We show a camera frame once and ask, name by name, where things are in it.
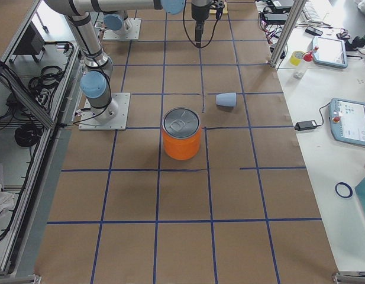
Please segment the orange can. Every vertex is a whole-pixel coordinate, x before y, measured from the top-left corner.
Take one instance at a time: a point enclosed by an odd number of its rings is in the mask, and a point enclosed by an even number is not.
[[[194,157],[201,145],[201,121],[194,111],[174,108],[163,118],[163,144],[167,155],[176,160]]]

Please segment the blue joint cap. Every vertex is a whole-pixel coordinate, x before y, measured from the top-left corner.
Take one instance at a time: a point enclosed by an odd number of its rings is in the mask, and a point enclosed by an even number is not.
[[[119,31],[123,27],[124,21],[117,14],[107,14],[104,16],[104,23],[110,30]]]
[[[104,75],[97,71],[90,71],[81,78],[81,89],[90,99],[102,96],[107,88],[107,81]]]
[[[161,0],[161,5],[167,13],[176,15],[182,12],[186,0]]]

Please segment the mounting plate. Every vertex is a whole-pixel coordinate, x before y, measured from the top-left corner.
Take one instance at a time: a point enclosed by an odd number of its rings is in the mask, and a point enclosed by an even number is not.
[[[118,113],[115,117],[102,124],[96,119],[92,118],[81,122],[78,128],[81,131],[100,131],[100,130],[125,130],[127,125],[128,107],[130,106],[130,93],[112,93],[112,99],[115,100],[118,105]],[[85,101],[85,108],[90,108],[88,100]],[[91,118],[93,113],[90,111],[84,112],[81,116],[81,120]]]
[[[139,34],[140,34],[140,25],[141,25],[141,19],[135,18],[135,19],[133,19],[133,28],[128,34],[119,35],[119,34],[115,34],[112,30],[107,30],[104,33],[103,40],[106,40],[106,41],[138,40]]]

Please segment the tablet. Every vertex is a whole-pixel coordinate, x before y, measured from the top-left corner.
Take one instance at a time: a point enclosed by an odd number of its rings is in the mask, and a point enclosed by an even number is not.
[[[342,40],[315,36],[312,40],[312,49],[319,49],[314,53],[316,64],[327,65],[335,68],[348,66],[345,44]]]
[[[365,146],[365,103],[334,98],[329,108],[333,137],[341,142]]]

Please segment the silver lid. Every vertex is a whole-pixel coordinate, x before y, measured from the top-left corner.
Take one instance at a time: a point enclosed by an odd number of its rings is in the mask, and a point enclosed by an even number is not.
[[[164,130],[172,137],[184,139],[193,136],[200,126],[199,116],[187,108],[170,110],[163,120]]]

